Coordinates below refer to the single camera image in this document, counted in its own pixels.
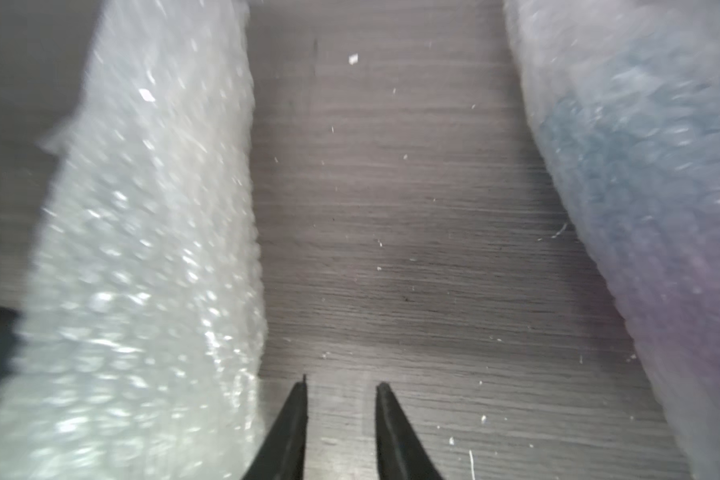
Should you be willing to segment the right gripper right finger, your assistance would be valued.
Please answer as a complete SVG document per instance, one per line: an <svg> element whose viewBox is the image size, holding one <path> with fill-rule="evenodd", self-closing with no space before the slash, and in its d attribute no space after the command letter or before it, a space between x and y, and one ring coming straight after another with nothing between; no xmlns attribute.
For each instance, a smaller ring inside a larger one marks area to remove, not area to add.
<svg viewBox="0 0 720 480"><path fill-rule="evenodd" d="M381 480L443 480L386 382L376 387L375 434Z"/></svg>

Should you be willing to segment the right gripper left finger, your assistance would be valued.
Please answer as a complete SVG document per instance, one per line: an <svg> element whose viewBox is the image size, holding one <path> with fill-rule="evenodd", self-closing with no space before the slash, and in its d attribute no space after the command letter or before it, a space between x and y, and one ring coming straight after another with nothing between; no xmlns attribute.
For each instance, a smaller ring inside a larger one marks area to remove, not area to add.
<svg viewBox="0 0 720 480"><path fill-rule="evenodd" d="M302 480L308 424L307 377L296 382L242 480Z"/></svg>

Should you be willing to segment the bubble wrap around vase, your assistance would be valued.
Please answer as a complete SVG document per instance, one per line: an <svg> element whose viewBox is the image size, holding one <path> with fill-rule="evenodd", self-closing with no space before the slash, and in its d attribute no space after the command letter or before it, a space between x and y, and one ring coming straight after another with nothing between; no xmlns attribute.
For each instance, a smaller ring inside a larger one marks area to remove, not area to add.
<svg viewBox="0 0 720 480"><path fill-rule="evenodd" d="M0 389L0 479L239 479L267 323L244 1L109 1Z"/></svg>

